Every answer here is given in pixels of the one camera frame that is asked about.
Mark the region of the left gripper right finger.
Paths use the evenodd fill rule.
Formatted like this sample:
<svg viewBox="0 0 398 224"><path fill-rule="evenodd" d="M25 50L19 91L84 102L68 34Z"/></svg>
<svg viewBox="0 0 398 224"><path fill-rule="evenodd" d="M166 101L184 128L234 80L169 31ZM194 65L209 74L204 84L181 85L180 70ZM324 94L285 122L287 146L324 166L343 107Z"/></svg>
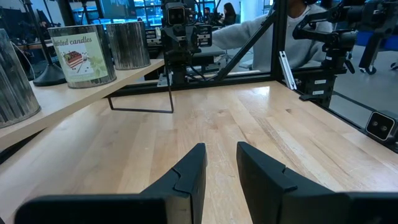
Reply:
<svg viewBox="0 0 398 224"><path fill-rule="evenodd" d="M236 159L253 224L398 224L398 192L334 192L246 142Z"/></svg>

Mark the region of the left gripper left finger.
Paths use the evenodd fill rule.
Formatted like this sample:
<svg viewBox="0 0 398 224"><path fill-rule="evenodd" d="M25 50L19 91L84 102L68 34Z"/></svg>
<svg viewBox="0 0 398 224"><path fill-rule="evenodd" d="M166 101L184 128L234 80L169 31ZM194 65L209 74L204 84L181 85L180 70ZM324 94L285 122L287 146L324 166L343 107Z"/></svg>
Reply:
<svg viewBox="0 0 398 224"><path fill-rule="evenodd" d="M138 194L36 197L17 209L14 224L201 224L206 163L198 143Z"/></svg>

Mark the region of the ribbed metal candle tin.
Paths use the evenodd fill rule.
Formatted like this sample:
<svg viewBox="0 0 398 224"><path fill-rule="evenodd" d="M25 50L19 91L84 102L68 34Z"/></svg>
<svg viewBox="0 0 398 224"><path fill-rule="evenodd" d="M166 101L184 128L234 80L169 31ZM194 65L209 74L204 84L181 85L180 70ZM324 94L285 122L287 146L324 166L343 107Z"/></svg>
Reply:
<svg viewBox="0 0 398 224"><path fill-rule="evenodd" d="M36 115L41 107L6 31L0 29L0 129Z"/></svg>
<svg viewBox="0 0 398 224"><path fill-rule="evenodd" d="M134 70L151 64L142 21L106 24L116 70Z"/></svg>
<svg viewBox="0 0 398 224"><path fill-rule="evenodd" d="M53 27L48 32L69 88L91 88L117 79L102 25Z"/></svg>

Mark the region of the black candle stick holder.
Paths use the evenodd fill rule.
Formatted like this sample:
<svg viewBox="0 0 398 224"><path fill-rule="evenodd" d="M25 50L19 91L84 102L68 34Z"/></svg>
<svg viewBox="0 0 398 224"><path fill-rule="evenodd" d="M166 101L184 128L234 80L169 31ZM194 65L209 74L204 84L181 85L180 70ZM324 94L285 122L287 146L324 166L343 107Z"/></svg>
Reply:
<svg viewBox="0 0 398 224"><path fill-rule="evenodd" d="M45 55L45 58L47 59L47 66L45 70L41 73L41 75L38 78L35 78L33 80L33 84L35 86L53 86L53 85L66 83L66 79L62 69L52 62L52 58L49 54L47 44L45 43L44 35L40 29L39 22L35 17L31 0L22 0L22 2L27 8L30 18L34 23L36 33L39 37L42 46L42 51Z"/></svg>

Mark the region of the person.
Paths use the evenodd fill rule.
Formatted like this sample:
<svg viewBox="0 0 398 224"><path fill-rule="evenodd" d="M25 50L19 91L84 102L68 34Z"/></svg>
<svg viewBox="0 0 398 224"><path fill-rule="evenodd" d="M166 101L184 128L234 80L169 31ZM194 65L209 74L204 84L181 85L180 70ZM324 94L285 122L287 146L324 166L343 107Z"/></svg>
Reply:
<svg viewBox="0 0 398 224"><path fill-rule="evenodd" d="M225 26L230 26L236 23L236 12L230 2L224 4L224 17L222 23Z"/></svg>
<svg viewBox="0 0 398 224"><path fill-rule="evenodd" d="M295 27L308 14L325 12L326 10L307 0L288 0L287 22L285 35L285 53L291 68L316 67L325 59L322 51L322 42L310 39L295 40L292 36ZM223 50L237 49L250 39L267 18L259 16L251 21L234 24L213 32L213 44ZM280 35L273 36L273 27L270 27L252 47L252 69L268 72L271 69L272 41L281 39Z"/></svg>

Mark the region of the silver metal bar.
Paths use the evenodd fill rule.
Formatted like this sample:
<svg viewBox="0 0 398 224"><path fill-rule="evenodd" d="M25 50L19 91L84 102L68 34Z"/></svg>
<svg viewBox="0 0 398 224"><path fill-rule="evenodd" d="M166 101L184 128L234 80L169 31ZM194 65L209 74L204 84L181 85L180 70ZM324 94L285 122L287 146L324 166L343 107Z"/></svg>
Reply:
<svg viewBox="0 0 398 224"><path fill-rule="evenodd" d="M291 90L296 90L297 89L296 82L291 67L289 65L289 61L284 51L279 52L279 62L287 87Z"/></svg>

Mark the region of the wooden shelf with black legs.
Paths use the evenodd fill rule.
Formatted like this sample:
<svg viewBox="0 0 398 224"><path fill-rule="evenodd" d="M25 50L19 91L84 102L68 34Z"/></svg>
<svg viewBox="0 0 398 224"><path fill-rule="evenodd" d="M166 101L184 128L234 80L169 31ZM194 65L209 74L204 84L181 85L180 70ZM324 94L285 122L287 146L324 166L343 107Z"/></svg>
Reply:
<svg viewBox="0 0 398 224"><path fill-rule="evenodd" d="M150 62L144 68L117 70L115 81L92 88L72 89L66 83L44 87L32 85L41 110L27 120L0 129L0 152L165 65L163 59Z"/></svg>

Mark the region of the black aluminium table frame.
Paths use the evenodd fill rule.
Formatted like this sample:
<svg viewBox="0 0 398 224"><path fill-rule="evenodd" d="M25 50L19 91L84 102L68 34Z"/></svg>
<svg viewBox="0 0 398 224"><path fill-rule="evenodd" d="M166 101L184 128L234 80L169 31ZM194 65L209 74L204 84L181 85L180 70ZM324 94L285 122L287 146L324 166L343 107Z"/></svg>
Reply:
<svg viewBox="0 0 398 224"><path fill-rule="evenodd" d="M198 82L191 78L187 78L187 82L184 84L174 84L172 82L172 72L166 72L164 65L164 72L160 75L160 79L166 81L165 86L157 87L153 84L140 84L135 87L128 87L125 90L119 90L117 92L118 96L140 95L145 93L155 93L158 91L206 88L221 85L235 85L239 83L284 80L284 75L279 62L279 52L285 51L287 3L288 0L277 0L275 2L271 11L266 15L267 18L261 23L260 28L250 37L243 47L236 49L238 51L237 54L225 67L221 68L218 73L207 77L199 72L206 78L205 81ZM325 12L343 12L344 7L345 6L340 2L335 7L326 9ZM273 36L276 37L280 35L282 37L281 39L272 41L271 69L268 72L253 70L252 47L270 27L273 27ZM322 33L330 33L338 30L353 30L357 38L357 29L349 26L348 21L317 22L315 23L314 28L317 32ZM346 57L349 51L338 50L336 48L328 49L326 48L325 43L323 43L322 51L325 52L326 55L325 59L319 66L291 68L291 70L296 82L296 90L300 93L300 99L303 101L314 101L318 105L326 108L330 104L335 78L342 73L353 72L354 67ZM199 64L198 54L193 56L193 68L187 68L187 73L194 77L197 77L196 73L193 71L196 70L196 66Z"/></svg>

